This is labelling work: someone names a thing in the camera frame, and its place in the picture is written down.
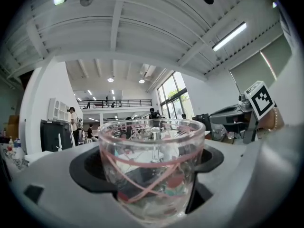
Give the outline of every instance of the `black railing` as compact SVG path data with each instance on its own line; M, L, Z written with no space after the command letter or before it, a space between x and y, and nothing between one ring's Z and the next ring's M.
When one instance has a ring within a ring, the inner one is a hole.
M78 101L81 109L152 106L152 100L96 100Z

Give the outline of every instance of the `glass cup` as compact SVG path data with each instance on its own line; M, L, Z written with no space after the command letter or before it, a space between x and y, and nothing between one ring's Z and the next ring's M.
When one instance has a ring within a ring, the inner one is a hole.
M101 126L99 149L119 202L140 221L182 217L200 164L205 126L196 121L150 119Z

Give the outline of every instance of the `bracelet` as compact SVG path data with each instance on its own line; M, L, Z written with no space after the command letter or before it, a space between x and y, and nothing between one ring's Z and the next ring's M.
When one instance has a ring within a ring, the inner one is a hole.
M269 131L275 131L276 130L276 128L277 128L277 119L278 119L278 117L277 117L277 115L278 115L278 113L277 113L277 109L274 107L274 108L272 108L273 109L273 111L274 111L274 113L275 113L275 122L274 122L274 127L273 127L273 129L269 129Z

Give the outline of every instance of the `cardboard box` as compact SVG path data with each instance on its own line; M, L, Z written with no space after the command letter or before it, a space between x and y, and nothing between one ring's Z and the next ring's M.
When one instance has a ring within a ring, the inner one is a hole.
M13 140L19 138L19 116L11 115L9 116L9 123L6 128L6 136L12 137Z

